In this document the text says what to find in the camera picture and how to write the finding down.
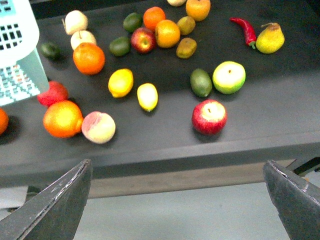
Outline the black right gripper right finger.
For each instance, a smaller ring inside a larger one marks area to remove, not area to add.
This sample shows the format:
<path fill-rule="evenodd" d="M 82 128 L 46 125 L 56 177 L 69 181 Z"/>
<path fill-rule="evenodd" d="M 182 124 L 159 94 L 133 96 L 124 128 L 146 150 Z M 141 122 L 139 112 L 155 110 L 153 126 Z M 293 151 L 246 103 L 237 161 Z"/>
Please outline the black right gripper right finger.
<path fill-rule="evenodd" d="M 291 240 L 320 238 L 320 188 L 270 160 L 262 168 L 269 197 Z"/>

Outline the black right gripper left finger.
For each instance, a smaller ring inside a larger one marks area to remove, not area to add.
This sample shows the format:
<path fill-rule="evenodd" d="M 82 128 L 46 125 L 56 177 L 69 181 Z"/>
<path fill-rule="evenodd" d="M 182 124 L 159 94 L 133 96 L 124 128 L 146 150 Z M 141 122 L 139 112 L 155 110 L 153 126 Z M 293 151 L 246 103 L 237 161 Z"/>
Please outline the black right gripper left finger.
<path fill-rule="evenodd" d="M 72 240 L 87 204 L 93 167 L 86 159 L 0 221 L 2 240 Z"/>

